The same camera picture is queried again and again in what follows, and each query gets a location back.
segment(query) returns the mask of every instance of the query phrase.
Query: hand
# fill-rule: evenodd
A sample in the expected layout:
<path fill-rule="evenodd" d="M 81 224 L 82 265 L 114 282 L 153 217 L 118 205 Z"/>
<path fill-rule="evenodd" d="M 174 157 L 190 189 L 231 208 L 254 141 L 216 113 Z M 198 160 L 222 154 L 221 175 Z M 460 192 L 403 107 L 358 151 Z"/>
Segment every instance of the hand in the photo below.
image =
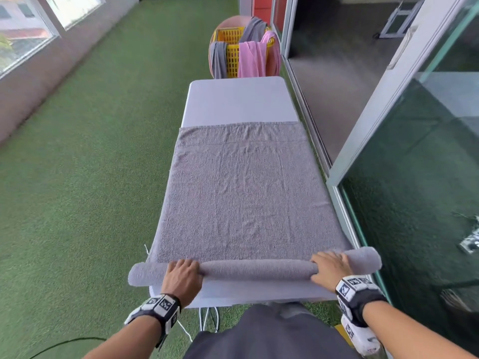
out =
<path fill-rule="evenodd" d="M 200 264 L 191 259 L 170 262 L 163 279 L 161 293 L 178 297 L 184 309 L 201 290 L 203 276 L 199 274 L 199 268 Z"/>
<path fill-rule="evenodd" d="M 311 276 L 311 281 L 331 292 L 335 292 L 336 286 L 343 277 L 353 274 L 348 256 L 344 253 L 318 252 L 313 254 L 311 262 L 318 265 L 318 273 Z"/>

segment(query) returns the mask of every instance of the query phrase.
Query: gray cloth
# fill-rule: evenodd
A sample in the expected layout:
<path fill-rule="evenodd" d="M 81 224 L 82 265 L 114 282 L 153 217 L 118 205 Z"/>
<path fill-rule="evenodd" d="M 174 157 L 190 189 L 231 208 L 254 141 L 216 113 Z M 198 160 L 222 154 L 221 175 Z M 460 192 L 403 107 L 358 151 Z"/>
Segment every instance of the gray cloth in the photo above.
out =
<path fill-rule="evenodd" d="M 277 307 L 254 305 L 221 333 L 200 332 L 184 359 L 357 359 L 339 332 L 312 315 L 284 318 Z"/>
<path fill-rule="evenodd" d="M 228 78 L 226 64 L 226 49 L 228 43 L 224 41 L 213 41 L 210 44 L 210 63 L 215 79 Z"/>
<path fill-rule="evenodd" d="M 224 278 L 297 279 L 314 266 L 282 260 L 350 247 L 300 122 L 181 128 L 157 235 L 128 281 L 159 284 L 156 264 L 179 258 Z"/>
<path fill-rule="evenodd" d="M 381 268 L 381 258 L 372 247 L 345 252 L 357 275 L 371 274 Z M 163 281 L 167 263 L 141 262 L 130 270 L 128 282 L 133 286 L 150 286 Z M 200 273 L 211 279 L 234 280 L 309 280 L 318 266 L 299 259 L 238 259 L 209 261 L 200 264 Z"/>
<path fill-rule="evenodd" d="M 261 20 L 259 17 L 253 17 L 246 28 L 244 28 L 243 35 L 239 42 L 246 41 L 261 41 L 264 32 L 266 31 L 267 23 Z"/>

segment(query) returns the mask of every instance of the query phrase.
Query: black cable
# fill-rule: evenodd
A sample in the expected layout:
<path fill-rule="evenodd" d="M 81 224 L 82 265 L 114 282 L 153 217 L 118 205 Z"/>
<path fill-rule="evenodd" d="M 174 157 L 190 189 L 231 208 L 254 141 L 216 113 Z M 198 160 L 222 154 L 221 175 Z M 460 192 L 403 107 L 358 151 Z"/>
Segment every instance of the black cable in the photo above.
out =
<path fill-rule="evenodd" d="M 45 353 L 45 351 L 47 350 L 50 350 L 50 349 L 53 349 L 53 348 L 56 348 L 56 347 L 59 347 L 60 345 L 63 345 L 63 344 L 68 344 L 68 343 L 72 343 L 74 341 L 80 341 L 80 340 L 101 340 L 101 341 L 106 341 L 106 339 L 104 338 L 96 338 L 96 337 L 88 337 L 88 338 L 76 338 L 76 339 L 71 339 L 71 340 L 65 340 L 65 341 L 62 341 L 61 343 L 57 343 L 55 345 L 52 345 L 42 351 L 40 351 L 39 353 L 36 353 L 35 355 L 33 355 L 32 357 L 29 357 L 28 359 L 33 359 L 34 357 L 37 357 L 39 356 L 40 354 L 43 354 Z"/>

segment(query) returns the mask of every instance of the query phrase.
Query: artificial grass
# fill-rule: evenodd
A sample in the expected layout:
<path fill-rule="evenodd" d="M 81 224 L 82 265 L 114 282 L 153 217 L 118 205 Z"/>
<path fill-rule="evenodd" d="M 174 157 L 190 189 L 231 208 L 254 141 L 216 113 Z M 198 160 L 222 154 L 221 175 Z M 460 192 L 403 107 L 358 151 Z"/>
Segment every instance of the artificial grass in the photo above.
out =
<path fill-rule="evenodd" d="M 188 85 L 210 78 L 212 31 L 236 13 L 237 0 L 142 1 L 0 148 L 0 358 L 107 338 L 147 297 L 127 274 L 154 237 Z M 221 309 L 222 328 L 244 309 Z M 180 320 L 195 333 L 196 310 Z M 176 326 L 160 356 L 188 344 Z"/>

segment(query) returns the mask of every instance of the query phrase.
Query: glass panel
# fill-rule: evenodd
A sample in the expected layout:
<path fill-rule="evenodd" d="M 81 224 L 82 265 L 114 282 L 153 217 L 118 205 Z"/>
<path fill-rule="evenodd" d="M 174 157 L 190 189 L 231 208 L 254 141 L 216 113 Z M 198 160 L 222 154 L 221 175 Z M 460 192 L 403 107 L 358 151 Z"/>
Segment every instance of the glass panel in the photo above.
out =
<path fill-rule="evenodd" d="M 102 3 L 102 0 L 47 0 L 66 29 Z"/>
<path fill-rule="evenodd" d="M 469 0 L 340 184 L 392 303 L 479 355 L 479 0 Z"/>
<path fill-rule="evenodd" d="M 0 76 L 51 37 L 27 0 L 0 0 Z"/>
<path fill-rule="evenodd" d="M 280 39 L 283 35 L 284 16 L 286 15 L 287 2 L 288 0 L 276 0 L 274 5 L 273 23 L 274 26 L 276 26 L 276 30 L 278 30 Z"/>

